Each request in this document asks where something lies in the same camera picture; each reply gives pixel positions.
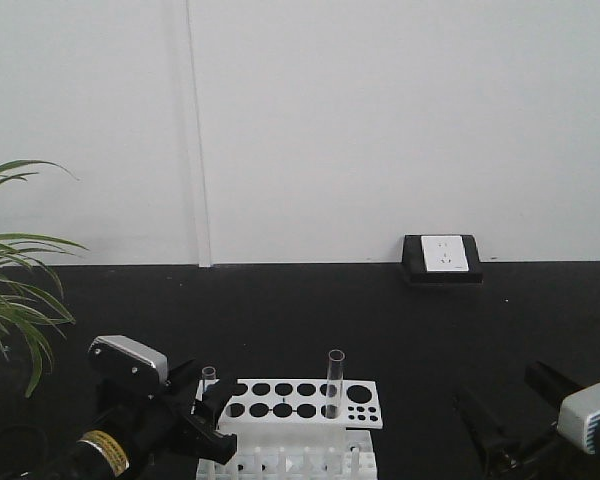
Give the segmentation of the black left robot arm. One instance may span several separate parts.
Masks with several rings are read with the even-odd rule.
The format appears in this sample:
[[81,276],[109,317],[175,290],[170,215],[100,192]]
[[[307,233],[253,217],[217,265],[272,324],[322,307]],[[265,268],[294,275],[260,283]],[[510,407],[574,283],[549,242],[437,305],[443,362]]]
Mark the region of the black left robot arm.
[[229,374],[195,395],[202,368],[188,360],[165,375],[129,367],[102,374],[98,415],[55,457],[39,439],[18,440],[22,427],[0,432],[0,479],[140,479],[162,459],[181,457],[190,470],[200,460],[225,465],[238,438],[218,429],[237,379]]

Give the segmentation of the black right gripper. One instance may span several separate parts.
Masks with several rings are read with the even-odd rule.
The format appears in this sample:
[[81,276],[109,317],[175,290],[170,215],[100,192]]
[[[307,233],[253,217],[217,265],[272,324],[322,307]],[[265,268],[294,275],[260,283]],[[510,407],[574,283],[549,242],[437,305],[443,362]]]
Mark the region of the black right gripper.
[[[583,386],[541,361],[525,367],[524,381],[556,412]],[[459,387],[453,405],[476,450],[485,479],[600,479],[600,457],[589,455],[554,429],[523,444],[473,391]]]

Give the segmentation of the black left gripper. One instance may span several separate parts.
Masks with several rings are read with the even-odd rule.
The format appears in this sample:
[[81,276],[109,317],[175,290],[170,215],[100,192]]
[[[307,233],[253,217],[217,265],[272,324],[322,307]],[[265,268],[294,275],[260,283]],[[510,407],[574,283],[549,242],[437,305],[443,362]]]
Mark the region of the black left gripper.
[[237,381],[218,380],[196,401],[199,382],[195,359],[171,370],[167,382],[147,396],[104,380],[95,424],[121,442],[133,466],[145,466],[151,454],[164,452],[225,465],[237,451],[237,436],[221,432],[218,424]]

